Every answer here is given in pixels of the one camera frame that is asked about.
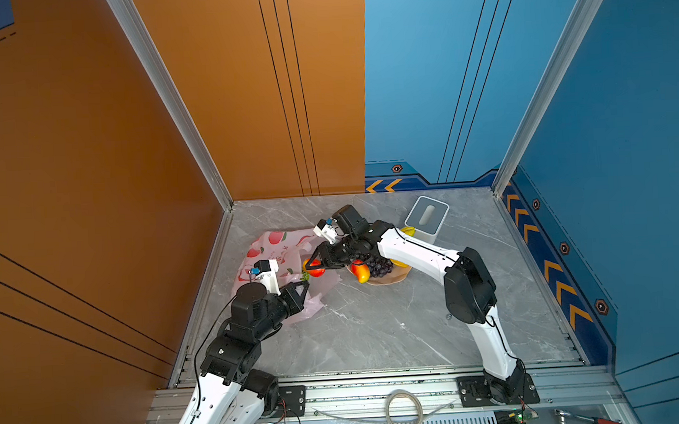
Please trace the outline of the red apple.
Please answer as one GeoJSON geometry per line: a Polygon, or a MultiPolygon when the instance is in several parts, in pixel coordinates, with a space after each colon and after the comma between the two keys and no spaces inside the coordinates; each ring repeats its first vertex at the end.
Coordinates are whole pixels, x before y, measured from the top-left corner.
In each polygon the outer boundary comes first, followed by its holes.
{"type": "Polygon", "coordinates": [[[312,278],[319,278],[326,272],[325,267],[318,259],[305,263],[305,269],[308,275],[312,278]]]}

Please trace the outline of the pink printed plastic bag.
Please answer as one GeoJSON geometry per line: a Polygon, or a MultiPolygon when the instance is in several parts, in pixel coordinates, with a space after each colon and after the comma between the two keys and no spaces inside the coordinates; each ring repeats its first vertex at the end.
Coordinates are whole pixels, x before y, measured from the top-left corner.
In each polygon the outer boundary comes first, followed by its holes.
{"type": "MultiPolygon", "coordinates": [[[[308,260],[323,239],[312,228],[298,231],[262,233],[248,248],[240,264],[234,284],[230,289],[233,296],[240,286],[249,282],[250,271],[259,260],[275,260],[278,263],[277,278],[280,286],[303,278],[303,264],[308,260]]],[[[327,270],[321,276],[310,277],[304,309],[288,318],[286,325],[294,325],[314,317],[324,309],[327,296],[341,281],[339,273],[327,270]]]]}

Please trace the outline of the red yellow mango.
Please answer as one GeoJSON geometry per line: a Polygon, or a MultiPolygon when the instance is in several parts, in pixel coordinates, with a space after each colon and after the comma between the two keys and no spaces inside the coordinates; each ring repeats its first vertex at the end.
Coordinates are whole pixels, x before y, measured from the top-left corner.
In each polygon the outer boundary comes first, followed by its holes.
{"type": "Polygon", "coordinates": [[[371,277],[371,271],[369,270],[368,265],[361,260],[355,260],[350,265],[350,272],[353,273],[361,284],[366,284],[371,277]]]}

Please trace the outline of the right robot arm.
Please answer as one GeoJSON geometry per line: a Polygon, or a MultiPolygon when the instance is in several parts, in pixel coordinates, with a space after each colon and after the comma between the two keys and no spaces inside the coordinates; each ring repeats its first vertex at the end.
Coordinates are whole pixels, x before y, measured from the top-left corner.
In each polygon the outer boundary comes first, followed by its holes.
{"type": "Polygon", "coordinates": [[[524,402],[528,371],[505,337],[496,284],[475,249],[437,247],[383,220],[370,223],[352,205],[319,221],[314,234],[322,242],[311,255],[310,271],[342,269],[360,256],[377,255],[406,264],[441,284],[447,311],[468,326],[482,357],[485,396],[494,405],[524,402]]]}

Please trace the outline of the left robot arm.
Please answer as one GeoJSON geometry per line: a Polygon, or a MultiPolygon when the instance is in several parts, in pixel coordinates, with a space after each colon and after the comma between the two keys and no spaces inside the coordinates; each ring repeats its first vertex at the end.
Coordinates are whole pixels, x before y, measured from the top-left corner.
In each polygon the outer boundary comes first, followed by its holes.
{"type": "Polygon", "coordinates": [[[262,283],[243,284],[231,300],[231,317],[208,345],[196,388],[179,424],[256,424],[275,412],[276,376],[255,368],[262,343],[288,318],[300,313],[307,281],[289,283],[278,293],[262,283]]]}

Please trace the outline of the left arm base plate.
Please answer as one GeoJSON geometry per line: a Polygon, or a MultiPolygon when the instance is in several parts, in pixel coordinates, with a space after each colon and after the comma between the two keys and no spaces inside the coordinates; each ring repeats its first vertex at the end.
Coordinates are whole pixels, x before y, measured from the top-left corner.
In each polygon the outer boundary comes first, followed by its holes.
{"type": "Polygon", "coordinates": [[[275,416],[304,417],[306,410],[307,388],[305,385],[280,386],[275,416]]]}

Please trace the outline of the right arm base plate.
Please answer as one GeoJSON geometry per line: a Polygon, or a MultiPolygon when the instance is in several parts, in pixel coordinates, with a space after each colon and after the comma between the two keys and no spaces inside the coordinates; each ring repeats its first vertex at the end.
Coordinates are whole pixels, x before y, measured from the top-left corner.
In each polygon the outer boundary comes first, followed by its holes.
{"type": "Polygon", "coordinates": [[[457,391],[465,408],[474,406],[495,407],[527,405],[541,402],[537,386],[530,374],[518,373],[508,380],[495,376],[460,376],[456,379],[457,391]]]}

